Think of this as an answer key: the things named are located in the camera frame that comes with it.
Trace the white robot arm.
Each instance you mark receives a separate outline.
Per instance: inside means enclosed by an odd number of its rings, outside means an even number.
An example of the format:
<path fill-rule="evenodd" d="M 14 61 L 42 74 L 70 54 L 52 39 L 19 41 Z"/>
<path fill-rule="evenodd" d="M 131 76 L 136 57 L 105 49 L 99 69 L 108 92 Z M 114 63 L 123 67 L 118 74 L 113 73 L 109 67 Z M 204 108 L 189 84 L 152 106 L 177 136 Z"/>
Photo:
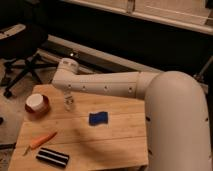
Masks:
<path fill-rule="evenodd" d="M 149 164 L 146 171 L 213 171 L 209 111 L 200 83 L 180 71 L 77 73 L 79 64 L 60 60 L 52 85 L 78 91 L 142 99 Z"/>

